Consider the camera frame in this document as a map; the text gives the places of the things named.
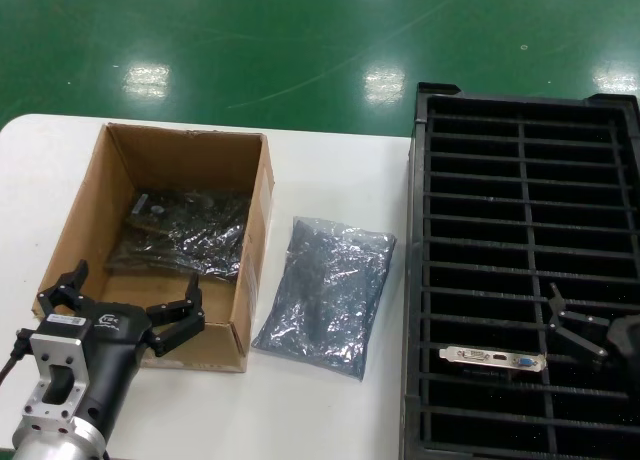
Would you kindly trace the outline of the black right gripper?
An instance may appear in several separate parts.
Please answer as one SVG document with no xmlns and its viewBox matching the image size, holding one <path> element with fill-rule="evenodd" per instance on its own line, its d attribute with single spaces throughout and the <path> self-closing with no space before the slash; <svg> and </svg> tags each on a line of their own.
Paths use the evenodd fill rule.
<svg viewBox="0 0 640 460">
<path fill-rule="evenodd" d="M 609 357 L 604 346 L 607 335 L 617 356 L 629 368 L 639 367 L 638 316 L 620 317 L 610 325 L 606 318 L 569 310 L 556 284 L 551 283 L 550 288 L 548 329 L 551 342 L 560 348 L 563 355 L 598 371 Z"/>
</svg>

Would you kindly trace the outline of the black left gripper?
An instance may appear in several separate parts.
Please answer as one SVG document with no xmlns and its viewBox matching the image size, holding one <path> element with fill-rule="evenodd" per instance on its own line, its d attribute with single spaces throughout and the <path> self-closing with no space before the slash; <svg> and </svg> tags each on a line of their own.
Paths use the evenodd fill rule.
<svg viewBox="0 0 640 460">
<path fill-rule="evenodd" d="M 101 433 L 113 431 L 142 356 L 162 357 L 205 328 L 199 276 L 182 300 L 145 311 L 122 303 L 96 303 L 81 293 L 86 260 L 37 295 L 42 320 L 42 414 L 61 422 L 82 419 Z M 64 306 L 78 316 L 59 315 Z"/>
</svg>

